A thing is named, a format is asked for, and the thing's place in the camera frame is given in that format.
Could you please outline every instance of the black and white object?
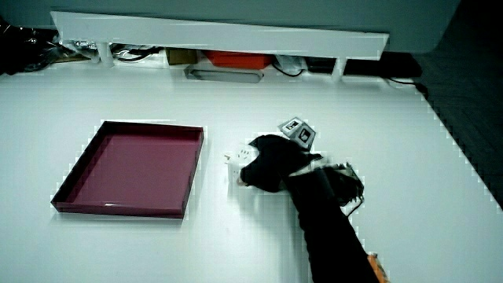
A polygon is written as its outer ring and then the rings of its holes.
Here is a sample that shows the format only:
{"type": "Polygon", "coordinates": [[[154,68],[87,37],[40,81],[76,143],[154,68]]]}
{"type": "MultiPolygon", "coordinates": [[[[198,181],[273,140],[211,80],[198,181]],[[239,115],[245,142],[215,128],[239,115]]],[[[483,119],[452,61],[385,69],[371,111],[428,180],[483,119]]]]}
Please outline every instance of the black and white object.
{"type": "Polygon", "coordinates": [[[278,126],[283,134],[291,141],[299,144],[303,149],[310,150],[316,132],[300,118],[295,117],[278,126]]]}

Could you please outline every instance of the square tray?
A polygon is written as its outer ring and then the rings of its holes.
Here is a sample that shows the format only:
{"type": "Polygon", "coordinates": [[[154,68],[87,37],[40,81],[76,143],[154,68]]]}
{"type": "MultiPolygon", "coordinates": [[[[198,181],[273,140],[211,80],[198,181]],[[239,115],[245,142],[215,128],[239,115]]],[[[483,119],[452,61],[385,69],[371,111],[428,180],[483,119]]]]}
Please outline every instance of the square tray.
{"type": "Polygon", "coordinates": [[[202,127],[105,121],[51,200],[59,212],[183,218],[202,127]]]}

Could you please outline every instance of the dark floor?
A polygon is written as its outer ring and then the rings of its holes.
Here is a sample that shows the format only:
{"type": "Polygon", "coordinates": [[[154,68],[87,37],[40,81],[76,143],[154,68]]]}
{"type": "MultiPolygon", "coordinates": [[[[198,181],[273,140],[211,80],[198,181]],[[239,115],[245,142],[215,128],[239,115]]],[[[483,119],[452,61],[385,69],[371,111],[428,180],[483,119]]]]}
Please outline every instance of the dark floor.
{"type": "Polygon", "coordinates": [[[439,45],[414,54],[415,79],[480,177],[503,207],[503,44],[495,6],[461,3],[439,45]]]}

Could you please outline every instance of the cable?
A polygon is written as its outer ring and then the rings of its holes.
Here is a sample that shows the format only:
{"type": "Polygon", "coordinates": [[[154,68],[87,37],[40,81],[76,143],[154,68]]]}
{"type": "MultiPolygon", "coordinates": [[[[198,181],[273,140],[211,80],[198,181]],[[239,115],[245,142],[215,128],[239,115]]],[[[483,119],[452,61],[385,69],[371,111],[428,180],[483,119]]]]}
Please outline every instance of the cable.
{"type": "Polygon", "coordinates": [[[401,84],[406,84],[406,85],[414,85],[416,87],[416,89],[424,95],[424,98],[428,99],[428,96],[429,96],[428,88],[424,84],[422,84],[422,83],[409,83],[409,82],[401,82],[401,81],[398,81],[398,80],[392,79],[392,78],[386,78],[386,77],[382,77],[382,78],[383,79],[389,79],[389,80],[391,80],[392,82],[395,82],[395,83],[401,83],[401,84]]]}
{"type": "Polygon", "coordinates": [[[360,207],[360,205],[363,204],[363,201],[365,200],[365,198],[363,196],[361,196],[361,197],[359,197],[359,199],[360,199],[360,203],[357,206],[355,206],[353,209],[351,209],[350,213],[348,215],[346,215],[346,217],[349,218],[349,215],[351,215],[351,213],[353,213],[355,210],[357,210],[360,207]]]}
{"type": "Polygon", "coordinates": [[[146,57],[154,54],[154,53],[159,53],[163,49],[163,47],[151,47],[148,49],[132,49],[132,50],[126,50],[124,49],[125,45],[123,44],[118,44],[116,46],[113,46],[112,52],[116,56],[120,56],[121,53],[128,53],[131,55],[138,55],[137,57],[133,58],[124,58],[124,57],[117,57],[117,60],[122,61],[122,62],[135,62],[139,61],[141,59],[145,59],[146,57]]]}
{"type": "Polygon", "coordinates": [[[300,70],[300,72],[299,72],[298,74],[294,74],[294,75],[292,75],[292,74],[288,74],[287,72],[284,72],[283,70],[279,69],[279,68],[276,66],[275,62],[274,62],[274,63],[272,63],[272,65],[273,65],[273,67],[274,67],[275,69],[277,69],[279,72],[281,72],[281,73],[283,73],[284,75],[287,75],[287,76],[289,76],[289,77],[292,77],[292,78],[295,78],[296,76],[299,76],[300,74],[302,74],[302,73],[304,72],[304,70],[300,70]]]}

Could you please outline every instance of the black cable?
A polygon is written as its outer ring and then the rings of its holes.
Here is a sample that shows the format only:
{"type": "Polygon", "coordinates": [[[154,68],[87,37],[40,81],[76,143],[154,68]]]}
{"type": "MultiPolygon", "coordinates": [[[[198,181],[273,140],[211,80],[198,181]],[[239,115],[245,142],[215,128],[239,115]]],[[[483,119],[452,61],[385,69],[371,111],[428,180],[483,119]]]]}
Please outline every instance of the black cable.
{"type": "Polygon", "coordinates": [[[117,60],[119,61],[122,61],[122,62],[135,62],[135,61],[139,61],[141,59],[145,59],[148,55],[151,55],[151,54],[144,54],[144,55],[140,55],[138,57],[135,57],[135,58],[117,58],[117,60]]]}
{"type": "Polygon", "coordinates": [[[284,75],[287,75],[287,76],[289,76],[289,77],[292,77],[292,78],[295,78],[296,76],[299,76],[300,74],[302,74],[302,73],[304,72],[304,70],[300,70],[300,72],[299,72],[298,74],[292,75],[292,74],[288,74],[287,72],[285,72],[285,71],[283,71],[283,70],[279,69],[279,68],[276,66],[276,64],[275,64],[275,63],[272,63],[272,65],[273,65],[273,67],[274,67],[275,69],[277,69],[279,72],[281,72],[281,73],[283,73],[284,75]]]}
{"type": "Polygon", "coordinates": [[[349,215],[351,215],[351,213],[353,213],[355,210],[357,210],[360,207],[360,205],[363,204],[364,197],[361,196],[361,197],[359,197],[359,199],[360,199],[360,203],[357,206],[355,206],[353,209],[351,209],[350,213],[348,215],[346,215],[346,217],[349,217],[349,215]]]}
{"type": "Polygon", "coordinates": [[[428,96],[429,96],[428,88],[424,84],[422,84],[422,83],[401,82],[401,81],[398,81],[396,79],[385,78],[385,77],[383,77],[383,79],[389,79],[389,80],[391,80],[392,82],[395,82],[395,83],[401,83],[401,84],[406,84],[406,85],[414,85],[416,87],[416,89],[424,95],[424,98],[428,99],[428,96]]]}
{"type": "MultiPolygon", "coordinates": [[[[116,53],[120,49],[122,49],[124,45],[117,45],[114,46],[113,51],[116,53]]],[[[141,59],[145,59],[147,56],[152,55],[154,53],[159,53],[163,47],[151,47],[146,50],[141,50],[141,49],[132,49],[132,50],[127,50],[127,52],[131,55],[138,55],[137,57],[134,58],[122,58],[118,57],[117,60],[122,61],[122,62],[135,62],[139,61],[141,59]]]]}

